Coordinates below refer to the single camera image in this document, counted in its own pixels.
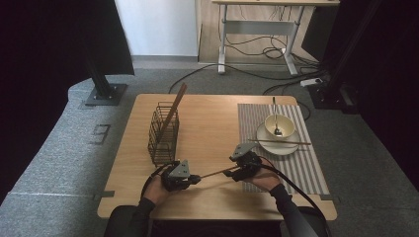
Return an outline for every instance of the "human hand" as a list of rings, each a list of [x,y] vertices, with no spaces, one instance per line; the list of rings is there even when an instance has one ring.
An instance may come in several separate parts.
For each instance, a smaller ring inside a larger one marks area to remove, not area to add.
[[[272,164],[269,163],[266,159],[262,159],[262,164],[273,167]],[[255,176],[243,181],[246,183],[251,183],[259,189],[268,192],[281,183],[281,179],[277,174],[265,168],[261,168]]]
[[[161,182],[160,175],[156,175],[145,190],[144,197],[151,200],[155,205],[159,205],[173,193],[176,192],[168,192]]]

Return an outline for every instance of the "black sleeve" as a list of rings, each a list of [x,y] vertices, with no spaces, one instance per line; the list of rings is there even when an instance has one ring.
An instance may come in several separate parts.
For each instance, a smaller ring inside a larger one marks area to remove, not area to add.
[[[310,224],[299,212],[295,203],[293,203],[292,196],[287,193],[283,184],[279,184],[271,189],[270,194],[277,201],[277,209],[284,217],[292,237],[317,236]]]
[[[145,237],[148,234],[148,220],[150,212],[154,209],[155,204],[143,197],[132,215],[129,227],[126,231],[125,237]]]

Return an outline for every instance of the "wooden table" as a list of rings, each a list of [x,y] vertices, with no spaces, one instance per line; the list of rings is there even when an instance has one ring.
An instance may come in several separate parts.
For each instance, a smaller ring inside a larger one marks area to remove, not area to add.
[[[118,205],[137,205],[142,186],[155,170],[147,151],[148,131],[158,102],[173,102],[176,95],[137,96],[126,125],[98,214],[107,218]],[[295,98],[276,97],[281,105],[296,105]],[[179,105],[180,129],[176,158],[188,160],[191,174],[206,175],[234,165],[229,160],[239,143],[238,104],[271,104],[271,96],[185,95]],[[328,220],[337,217],[332,200],[310,197]],[[309,205],[293,195],[297,205]],[[224,175],[203,179],[169,197],[152,212],[159,219],[281,219],[268,193],[244,193],[241,182]]]
[[[211,0],[212,3],[223,6],[221,46],[218,55],[218,73],[225,72],[225,37],[226,34],[245,34],[245,35],[269,35],[269,36],[289,36],[286,48],[282,49],[284,59],[287,63],[291,75],[298,74],[291,52],[293,42],[298,31],[304,6],[337,6],[339,0]],[[273,6],[298,6],[298,14],[295,21],[230,21],[227,20],[228,5],[273,5]]]

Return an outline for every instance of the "white plate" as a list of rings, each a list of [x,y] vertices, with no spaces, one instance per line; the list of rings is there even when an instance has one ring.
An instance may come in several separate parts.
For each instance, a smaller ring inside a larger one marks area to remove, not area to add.
[[[258,140],[271,140],[272,137],[269,136],[268,131],[265,129],[265,125],[261,123],[258,126],[258,130],[256,132],[256,137]],[[294,132],[287,141],[299,141],[299,134],[298,132]],[[274,155],[289,155],[295,152],[298,149],[298,145],[294,144],[286,144],[286,143],[276,143],[276,142],[264,142],[259,141],[259,144],[268,152]]]

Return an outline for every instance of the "white wall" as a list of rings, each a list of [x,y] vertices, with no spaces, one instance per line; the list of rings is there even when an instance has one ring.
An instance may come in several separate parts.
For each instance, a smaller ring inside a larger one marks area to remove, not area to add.
[[[198,56],[196,0],[115,0],[131,55]]]

